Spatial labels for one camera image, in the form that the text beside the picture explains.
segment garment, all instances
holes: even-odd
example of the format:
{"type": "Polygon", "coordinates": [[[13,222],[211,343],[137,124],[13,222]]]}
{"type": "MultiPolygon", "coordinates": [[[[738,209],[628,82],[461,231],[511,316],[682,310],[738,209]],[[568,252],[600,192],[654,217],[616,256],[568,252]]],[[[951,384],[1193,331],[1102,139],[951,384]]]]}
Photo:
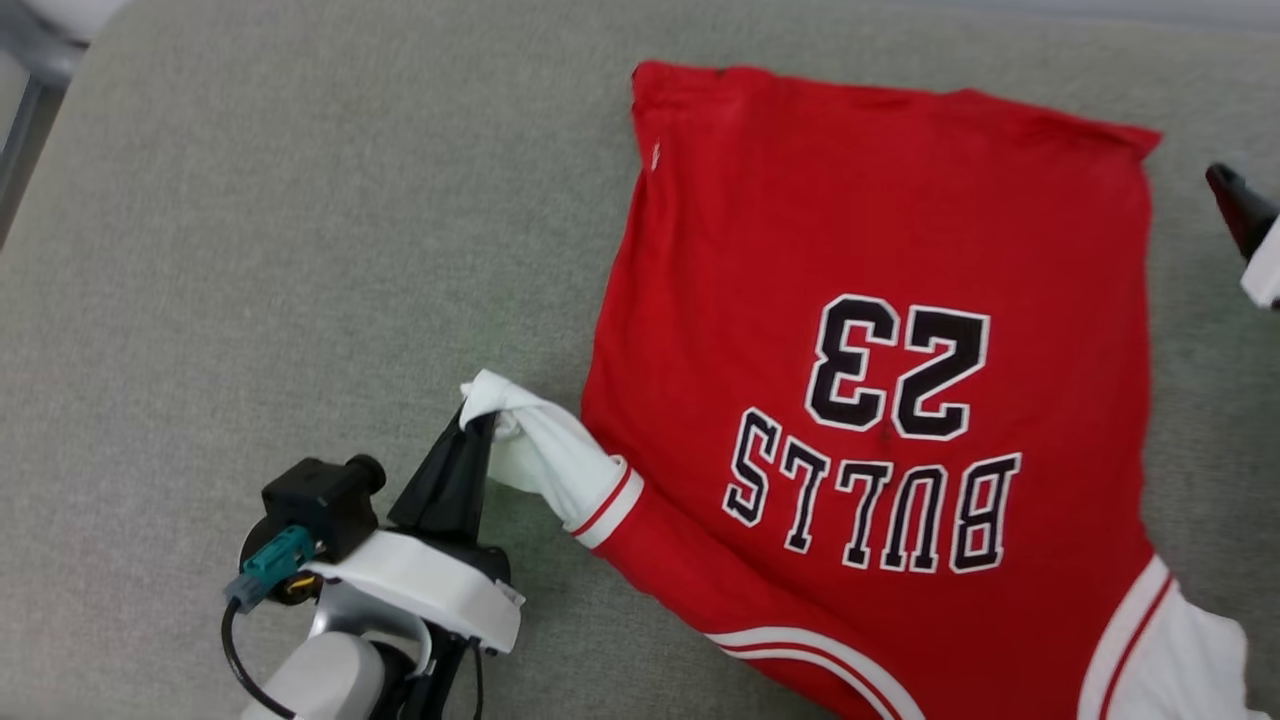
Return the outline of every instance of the garment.
{"type": "Polygon", "coordinates": [[[582,420],[652,492],[595,551],[844,715],[1243,717],[1239,628],[1139,519],[1158,136],[749,68],[634,91],[582,420]]]}

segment cable connector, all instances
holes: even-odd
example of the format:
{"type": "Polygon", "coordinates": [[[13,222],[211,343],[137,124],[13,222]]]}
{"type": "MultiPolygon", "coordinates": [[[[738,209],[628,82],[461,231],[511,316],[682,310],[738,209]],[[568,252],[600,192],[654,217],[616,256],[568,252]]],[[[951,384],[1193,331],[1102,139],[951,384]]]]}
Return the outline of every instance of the cable connector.
{"type": "Polygon", "coordinates": [[[223,588],[223,596],[228,602],[239,600],[238,611],[246,615],[266,598],[271,588],[311,561],[315,553],[311,533],[300,525],[289,525],[244,561],[239,577],[223,588]]]}

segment wire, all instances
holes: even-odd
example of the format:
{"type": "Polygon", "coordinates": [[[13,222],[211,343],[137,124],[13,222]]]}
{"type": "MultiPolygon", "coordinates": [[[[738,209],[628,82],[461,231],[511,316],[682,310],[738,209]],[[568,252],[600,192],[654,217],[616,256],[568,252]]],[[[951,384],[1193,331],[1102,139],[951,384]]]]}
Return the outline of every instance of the wire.
{"type": "Polygon", "coordinates": [[[471,652],[476,656],[476,714],[475,720],[480,720],[484,712],[484,666],[480,662],[480,638],[471,638],[471,652]]]}
{"type": "MultiPolygon", "coordinates": [[[[284,707],[279,702],[266,694],[266,692],[257,687],[257,683],[250,679],[248,673],[244,670],[244,665],[239,661],[239,655],[236,653],[236,641],[232,638],[232,623],[236,620],[236,611],[239,610],[239,598],[233,597],[230,602],[227,603],[227,611],[223,612],[223,652],[227,655],[227,662],[232,666],[232,675],[239,682],[241,687],[248,691],[248,694],[260,702],[264,707],[271,712],[284,717],[285,720],[293,720],[297,714],[284,707]]],[[[479,664],[480,656],[476,656],[476,662],[479,664]]]]}

